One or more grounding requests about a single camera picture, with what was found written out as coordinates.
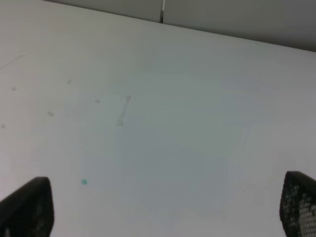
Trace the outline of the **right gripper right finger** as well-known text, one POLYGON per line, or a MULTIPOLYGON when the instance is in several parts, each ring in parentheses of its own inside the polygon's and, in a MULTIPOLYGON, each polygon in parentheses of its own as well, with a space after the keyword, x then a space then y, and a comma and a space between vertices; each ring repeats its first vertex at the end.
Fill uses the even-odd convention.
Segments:
POLYGON ((300 171, 284 178, 279 218, 287 237, 316 237, 316 181, 300 171))

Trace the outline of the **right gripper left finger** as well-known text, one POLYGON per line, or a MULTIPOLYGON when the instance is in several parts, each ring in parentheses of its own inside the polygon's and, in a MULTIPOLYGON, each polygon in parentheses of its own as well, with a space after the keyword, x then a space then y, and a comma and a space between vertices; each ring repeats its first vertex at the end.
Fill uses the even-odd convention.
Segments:
POLYGON ((48 237, 53 225, 53 197, 47 177, 35 177, 0 202, 2 237, 48 237))

